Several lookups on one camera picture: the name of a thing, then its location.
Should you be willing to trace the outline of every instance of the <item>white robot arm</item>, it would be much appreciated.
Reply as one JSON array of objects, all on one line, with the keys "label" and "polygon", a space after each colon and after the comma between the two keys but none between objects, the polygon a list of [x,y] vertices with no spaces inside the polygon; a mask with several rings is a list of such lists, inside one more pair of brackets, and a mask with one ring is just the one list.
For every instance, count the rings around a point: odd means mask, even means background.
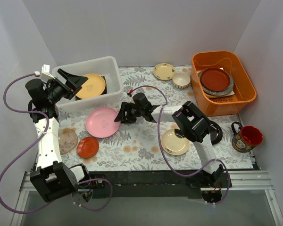
[{"label": "white robot arm", "polygon": [[[161,106],[155,108],[155,110],[151,113],[153,119],[155,122],[158,122],[158,116],[161,110]],[[169,122],[175,122],[172,115],[179,111],[182,108],[182,106],[175,106],[175,107],[164,107],[163,112],[161,114],[161,121],[169,121]],[[206,164],[211,159],[216,158],[216,154],[214,152],[212,143],[211,143],[211,136],[210,134],[206,134],[203,138],[202,142],[194,141],[192,142],[194,146],[196,147],[196,151],[200,157],[201,165]],[[212,162],[208,166],[206,166],[203,170],[206,171],[209,174],[213,174],[216,170],[219,168],[218,162]]]},{"label": "white robot arm", "polygon": [[89,172],[83,164],[68,168],[61,160],[58,145],[58,109],[56,102],[61,98],[71,99],[88,80],[86,77],[69,74],[61,69],[58,73],[65,79],[65,84],[51,76],[42,68],[41,79],[32,79],[25,85],[32,100],[28,104],[29,111],[45,113],[47,119],[41,114],[31,114],[37,134],[45,133],[39,142],[39,152],[36,171],[30,173],[30,180],[38,193],[46,202],[71,194],[78,190],[78,182],[88,180]]},{"label": "white robot arm", "polygon": [[[136,117],[142,116],[146,121],[158,122],[162,106],[152,105],[143,93],[133,96],[134,103],[123,102],[115,121],[134,123]],[[182,134],[193,142],[200,157],[201,164],[216,159],[211,143],[211,122],[191,101],[182,106],[164,107],[160,121],[175,122]],[[210,184],[215,184],[222,175],[222,165],[214,161],[204,169]]]}]

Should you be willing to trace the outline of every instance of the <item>table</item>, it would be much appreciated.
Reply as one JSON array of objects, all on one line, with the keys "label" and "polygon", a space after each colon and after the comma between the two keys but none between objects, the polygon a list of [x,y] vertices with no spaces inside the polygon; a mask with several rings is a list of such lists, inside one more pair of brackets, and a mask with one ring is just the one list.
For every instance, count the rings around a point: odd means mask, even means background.
[{"label": "table", "polygon": [[[191,66],[178,66],[176,70],[190,73]],[[171,80],[158,80],[152,71],[153,67],[119,68],[124,93],[118,103],[107,106],[119,110],[123,101],[129,102],[130,100],[130,97],[126,95],[127,92],[141,85],[152,85],[161,89],[168,98],[168,106],[181,105],[188,100],[197,104],[191,85],[186,89],[177,89]],[[153,105],[165,103],[162,95],[155,89],[143,88],[138,91],[144,92]],[[74,129],[79,140],[90,136],[85,128],[85,120],[94,109],[75,113],[60,112],[60,129]],[[238,115],[210,117],[209,119],[217,122],[223,131],[221,142],[214,146],[217,158],[221,159],[229,169],[252,169],[250,155],[237,152],[231,145],[233,137],[231,124],[234,121],[239,121]],[[176,123],[162,122],[161,135],[168,129],[176,128],[178,128]],[[100,148],[94,157],[82,159],[77,155],[75,148],[61,155],[62,161],[68,167],[83,163],[89,171],[169,170],[158,146],[157,124],[147,122],[142,117],[138,118],[134,124],[122,124],[114,135],[98,139],[98,141]],[[176,170],[192,170],[201,167],[199,156],[192,143],[190,149],[183,155],[172,156],[167,153],[166,155]]]}]

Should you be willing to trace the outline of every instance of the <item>small bowl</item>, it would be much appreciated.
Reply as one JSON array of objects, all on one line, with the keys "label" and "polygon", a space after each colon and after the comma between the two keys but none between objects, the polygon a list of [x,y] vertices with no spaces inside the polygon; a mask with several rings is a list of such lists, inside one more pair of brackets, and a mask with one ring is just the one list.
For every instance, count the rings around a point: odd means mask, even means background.
[{"label": "small bowl", "polygon": [[187,73],[178,72],[173,76],[172,81],[173,81],[173,85],[176,88],[184,89],[188,87],[188,85],[191,82],[191,79]]}]

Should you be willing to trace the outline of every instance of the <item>pink plate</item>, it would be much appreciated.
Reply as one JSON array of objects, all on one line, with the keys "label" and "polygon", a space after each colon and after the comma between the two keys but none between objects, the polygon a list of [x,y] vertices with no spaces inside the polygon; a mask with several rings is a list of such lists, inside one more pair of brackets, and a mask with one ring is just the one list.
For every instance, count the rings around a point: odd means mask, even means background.
[{"label": "pink plate", "polygon": [[88,133],[97,138],[113,135],[119,128],[120,122],[114,122],[118,112],[111,107],[99,107],[93,110],[86,119]]}]

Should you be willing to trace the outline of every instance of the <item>cup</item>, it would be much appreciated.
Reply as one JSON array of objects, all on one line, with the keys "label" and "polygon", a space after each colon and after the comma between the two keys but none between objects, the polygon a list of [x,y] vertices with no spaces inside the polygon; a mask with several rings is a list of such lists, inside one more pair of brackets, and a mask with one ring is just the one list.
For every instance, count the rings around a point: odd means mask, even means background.
[{"label": "cup", "polygon": [[[239,126],[239,132],[235,130],[235,124]],[[260,130],[253,126],[242,126],[240,122],[236,121],[232,123],[232,131],[234,133],[232,146],[240,153],[247,153],[251,151],[263,141],[263,134]]]}]

